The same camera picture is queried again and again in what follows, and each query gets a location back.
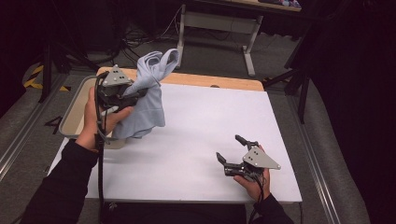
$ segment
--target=person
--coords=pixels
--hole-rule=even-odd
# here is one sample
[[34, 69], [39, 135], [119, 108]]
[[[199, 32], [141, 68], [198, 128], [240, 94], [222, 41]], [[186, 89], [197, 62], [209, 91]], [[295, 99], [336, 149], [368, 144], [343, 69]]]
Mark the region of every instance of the person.
[[[118, 113], [107, 116], [106, 132], [111, 132], [116, 124], [133, 112], [132, 107], [126, 107]], [[89, 99], [85, 105], [84, 127], [76, 140], [69, 140], [62, 151], [62, 158], [51, 173], [35, 192], [26, 206], [20, 223], [77, 223], [92, 168], [98, 159], [95, 149], [95, 134], [97, 133], [94, 89], [89, 91]], [[270, 191], [270, 175], [268, 169], [263, 172], [266, 179], [263, 184], [264, 200], [255, 203], [254, 207], [260, 217], [254, 223], [293, 223], [286, 215]], [[243, 186], [248, 195], [256, 200], [260, 197], [260, 187], [256, 182], [249, 182], [242, 176], [234, 180]]]

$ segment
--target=white tabletop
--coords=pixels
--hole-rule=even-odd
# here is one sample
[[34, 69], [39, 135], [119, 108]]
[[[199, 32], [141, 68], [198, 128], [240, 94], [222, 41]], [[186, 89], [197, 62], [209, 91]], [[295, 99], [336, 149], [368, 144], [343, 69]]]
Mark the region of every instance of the white tabletop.
[[[250, 203], [245, 189], [225, 176], [219, 152], [240, 163], [248, 152], [236, 134], [258, 141], [282, 166], [271, 170], [271, 191], [282, 203], [301, 202], [290, 159], [265, 91], [163, 84], [165, 127], [142, 139], [128, 139], [121, 149], [105, 150], [107, 201]], [[51, 169], [61, 158], [64, 139]], [[97, 166], [87, 198], [98, 198]]]

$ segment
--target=light blue cloth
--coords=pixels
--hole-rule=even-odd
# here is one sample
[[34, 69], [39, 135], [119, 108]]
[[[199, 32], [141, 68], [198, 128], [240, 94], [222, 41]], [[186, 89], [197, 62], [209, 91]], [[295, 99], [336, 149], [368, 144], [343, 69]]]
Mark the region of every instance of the light blue cloth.
[[169, 49], [164, 55], [159, 51], [153, 51], [137, 61], [136, 81], [123, 95], [145, 88], [148, 88], [148, 93], [139, 99], [134, 112], [117, 124], [113, 130], [113, 137], [141, 138], [150, 133], [152, 128], [165, 126], [160, 81], [175, 69], [178, 60], [177, 49]]

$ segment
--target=yellow and black tape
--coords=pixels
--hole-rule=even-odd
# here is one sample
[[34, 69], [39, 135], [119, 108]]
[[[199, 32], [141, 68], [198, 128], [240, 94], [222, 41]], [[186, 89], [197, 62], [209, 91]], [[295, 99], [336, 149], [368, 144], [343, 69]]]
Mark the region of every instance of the yellow and black tape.
[[[35, 83], [35, 79], [40, 75], [40, 73], [43, 71], [44, 65], [39, 64], [37, 68], [33, 71], [32, 75], [29, 76], [27, 81], [23, 84], [25, 88], [35, 88], [35, 89], [43, 89], [42, 84]], [[72, 88], [68, 86], [62, 86], [59, 91], [71, 91]]]

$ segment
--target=black sleeve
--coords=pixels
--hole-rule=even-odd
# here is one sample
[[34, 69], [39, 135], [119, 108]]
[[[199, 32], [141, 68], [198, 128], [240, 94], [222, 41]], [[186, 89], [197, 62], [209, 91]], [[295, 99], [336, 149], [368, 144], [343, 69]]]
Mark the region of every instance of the black sleeve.
[[21, 223], [77, 223], [98, 155], [69, 141], [26, 207]]
[[254, 209], [261, 216], [254, 220], [254, 223], [265, 224], [291, 224], [293, 221], [283, 210], [282, 205], [276, 200], [274, 195], [270, 194], [261, 203], [255, 203]]

